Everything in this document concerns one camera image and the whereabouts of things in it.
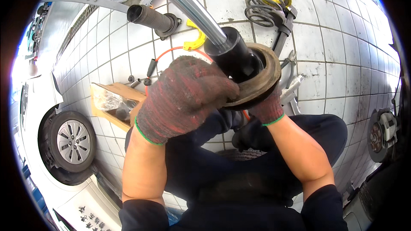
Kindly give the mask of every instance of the person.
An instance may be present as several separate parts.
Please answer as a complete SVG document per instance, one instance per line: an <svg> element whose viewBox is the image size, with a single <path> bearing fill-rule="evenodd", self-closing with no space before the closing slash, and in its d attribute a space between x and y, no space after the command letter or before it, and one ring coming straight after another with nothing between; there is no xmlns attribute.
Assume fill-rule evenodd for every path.
<svg viewBox="0 0 411 231"><path fill-rule="evenodd" d="M239 125L238 112L221 110L238 96L238 85L215 64L192 56L173 61L137 106L127 133L122 230L347 230L331 169L347 128L335 115L288 117L280 93L277 87L249 109L258 125L239 129L255 134L242 143L271 143L271 149L232 161L201 146ZM188 206L171 226L164 190ZM301 192L298 213L290 206Z"/></svg>

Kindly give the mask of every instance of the coil spring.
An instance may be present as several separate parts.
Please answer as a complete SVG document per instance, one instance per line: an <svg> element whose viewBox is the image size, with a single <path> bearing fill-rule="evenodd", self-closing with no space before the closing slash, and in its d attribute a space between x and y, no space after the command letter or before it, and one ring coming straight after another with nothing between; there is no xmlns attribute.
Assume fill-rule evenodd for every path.
<svg viewBox="0 0 411 231"><path fill-rule="evenodd" d="M275 22L285 19L284 9L289 6L290 0L247 0L245 16L258 25L273 27Z"/></svg>

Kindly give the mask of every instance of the pliers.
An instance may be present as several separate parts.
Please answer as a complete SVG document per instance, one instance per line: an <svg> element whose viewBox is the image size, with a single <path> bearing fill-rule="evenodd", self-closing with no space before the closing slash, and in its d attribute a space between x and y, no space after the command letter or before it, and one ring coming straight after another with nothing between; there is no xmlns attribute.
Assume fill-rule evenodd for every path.
<svg viewBox="0 0 411 231"><path fill-rule="evenodd" d="M288 55L287 58L284 59L284 63L281 64L281 69L283 69L288 63L291 64L291 70L290 70L290 77L287 80L287 85L285 86L286 89L290 88L291 81L293 80L294 77L294 67L296 65L297 61L297 52L294 52L294 50L291 50L290 54Z"/></svg>

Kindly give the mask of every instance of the white car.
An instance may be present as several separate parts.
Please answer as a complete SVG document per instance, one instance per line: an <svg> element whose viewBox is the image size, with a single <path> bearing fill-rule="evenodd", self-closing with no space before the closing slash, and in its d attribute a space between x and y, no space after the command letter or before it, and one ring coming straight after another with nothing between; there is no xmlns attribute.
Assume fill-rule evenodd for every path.
<svg viewBox="0 0 411 231"><path fill-rule="evenodd" d="M79 112L56 114L62 102L52 73L27 80L19 106L19 153L60 230L120 231L119 207L90 170L93 127Z"/></svg>

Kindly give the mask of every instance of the hand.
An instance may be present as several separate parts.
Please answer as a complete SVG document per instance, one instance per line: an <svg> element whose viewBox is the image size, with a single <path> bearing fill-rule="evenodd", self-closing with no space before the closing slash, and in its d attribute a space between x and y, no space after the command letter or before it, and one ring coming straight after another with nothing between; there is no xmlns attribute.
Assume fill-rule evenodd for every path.
<svg viewBox="0 0 411 231"><path fill-rule="evenodd" d="M216 64L181 56L149 87L136 127L149 142L164 144L198 128L213 110L238 94L238 85Z"/></svg>
<svg viewBox="0 0 411 231"><path fill-rule="evenodd" d="M256 116L263 126L268 126L279 121L284 116L284 110L280 104L281 90L276 86L271 95L248 112Z"/></svg>

